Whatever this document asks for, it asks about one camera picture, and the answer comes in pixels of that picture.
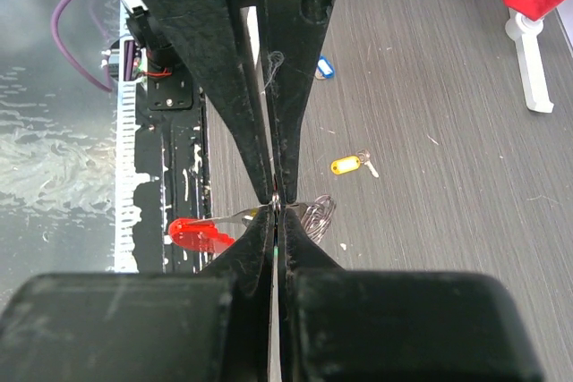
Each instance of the wire ring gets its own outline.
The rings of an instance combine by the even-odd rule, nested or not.
[[[332,223],[337,203],[329,195],[318,197],[304,212],[301,224],[308,237],[320,243]]]

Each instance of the black metal bracket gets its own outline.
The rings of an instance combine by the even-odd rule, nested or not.
[[[164,240],[176,218],[211,216],[205,99],[198,91],[191,94],[191,109],[158,111],[147,108],[149,95],[137,89],[135,169],[155,178],[133,195],[141,209],[133,227],[133,256],[142,273],[194,273],[211,259]]]
[[[196,97],[198,93],[199,87],[183,64],[176,66],[167,77],[147,77],[147,105],[150,111],[190,109],[193,96]]]

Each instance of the metal key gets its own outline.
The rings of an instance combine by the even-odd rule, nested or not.
[[[368,152],[368,149],[362,149],[362,150],[358,151],[356,156],[358,157],[358,159],[360,160],[360,162],[363,165],[368,167],[368,170],[370,170],[370,173],[372,174],[372,176],[374,176],[375,178],[380,178],[378,171],[374,168],[374,166],[370,162],[370,152]]]

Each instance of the wood grain surface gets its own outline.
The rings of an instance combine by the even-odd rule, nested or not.
[[[526,109],[501,0],[337,0],[312,89],[299,200],[338,201],[323,240],[344,267],[499,278],[550,381],[573,375],[573,59],[555,14],[540,37],[553,114]],[[256,204],[210,110],[213,208]],[[335,176],[372,153],[381,174]]]

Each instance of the glass surface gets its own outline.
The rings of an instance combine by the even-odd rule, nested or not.
[[[0,309],[29,277],[113,265],[116,94],[56,48],[60,0],[0,0]],[[104,81],[119,0],[73,0],[60,34]]]

